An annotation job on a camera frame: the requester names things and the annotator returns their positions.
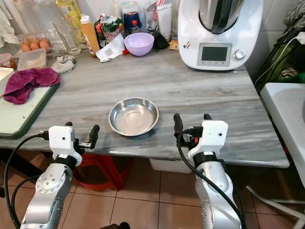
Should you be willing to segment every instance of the egg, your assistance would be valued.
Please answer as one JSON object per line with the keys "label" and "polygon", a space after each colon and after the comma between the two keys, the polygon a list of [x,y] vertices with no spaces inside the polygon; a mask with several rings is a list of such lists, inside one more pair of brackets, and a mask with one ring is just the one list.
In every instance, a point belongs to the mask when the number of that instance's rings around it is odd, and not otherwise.
{"label": "egg", "polygon": [[30,49],[32,50],[36,50],[36,49],[39,49],[39,44],[38,43],[35,43],[35,42],[31,42],[30,43]]}
{"label": "egg", "polygon": [[50,41],[49,41],[48,39],[46,39],[45,37],[44,37],[44,38],[42,38],[42,39],[40,40],[40,42],[42,42],[42,41],[45,41],[45,42],[47,42],[47,43],[49,44],[49,46],[51,46],[51,43],[50,43]]}
{"label": "egg", "polygon": [[30,45],[30,41],[29,40],[23,40],[22,44],[25,44],[25,45]]}
{"label": "egg", "polygon": [[23,45],[21,46],[21,50],[22,50],[23,52],[27,52],[27,51],[31,51],[31,48],[30,48],[29,45],[23,44]]}
{"label": "egg", "polygon": [[32,40],[31,40],[31,43],[36,43],[36,44],[39,44],[39,39],[34,38],[34,39],[32,39]]}
{"label": "egg", "polygon": [[47,41],[43,41],[41,40],[39,42],[39,46],[42,48],[42,49],[45,49],[46,51],[48,51],[50,49],[50,45]]}

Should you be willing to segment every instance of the orange bottle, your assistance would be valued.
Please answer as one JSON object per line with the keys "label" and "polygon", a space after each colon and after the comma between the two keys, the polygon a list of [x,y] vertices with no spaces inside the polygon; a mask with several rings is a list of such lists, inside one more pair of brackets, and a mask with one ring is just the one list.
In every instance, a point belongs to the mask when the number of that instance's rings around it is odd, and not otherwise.
{"label": "orange bottle", "polygon": [[95,57],[95,53],[100,50],[100,47],[97,42],[93,23],[90,21],[88,15],[81,15],[81,31],[84,34],[90,54]]}

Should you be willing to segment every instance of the green cloth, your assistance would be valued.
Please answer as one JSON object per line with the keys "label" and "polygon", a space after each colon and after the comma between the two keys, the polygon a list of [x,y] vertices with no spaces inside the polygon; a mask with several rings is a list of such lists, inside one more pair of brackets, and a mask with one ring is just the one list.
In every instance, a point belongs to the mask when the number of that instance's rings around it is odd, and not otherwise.
{"label": "green cloth", "polygon": [[276,83],[305,83],[305,73],[276,81]]}

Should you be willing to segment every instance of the crumpled paper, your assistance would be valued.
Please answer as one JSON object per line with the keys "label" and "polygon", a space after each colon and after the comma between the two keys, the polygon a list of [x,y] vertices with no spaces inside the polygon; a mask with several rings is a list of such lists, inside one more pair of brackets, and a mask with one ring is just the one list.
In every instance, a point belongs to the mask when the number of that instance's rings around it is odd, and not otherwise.
{"label": "crumpled paper", "polygon": [[109,44],[96,52],[96,56],[101,62],[107,62],[119,55],[125,50],[124,38],[119,33]]}

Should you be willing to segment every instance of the white kitchen appliance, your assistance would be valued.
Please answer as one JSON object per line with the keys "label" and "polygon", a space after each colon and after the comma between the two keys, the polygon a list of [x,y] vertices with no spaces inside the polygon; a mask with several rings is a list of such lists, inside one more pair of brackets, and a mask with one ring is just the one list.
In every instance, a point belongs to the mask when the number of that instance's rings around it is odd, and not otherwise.
{"label": "white kitchen appliance", "polygon": [[243,65],[255,46],[263,0],[181,0],[179,53],[201,70],[231,70]]}

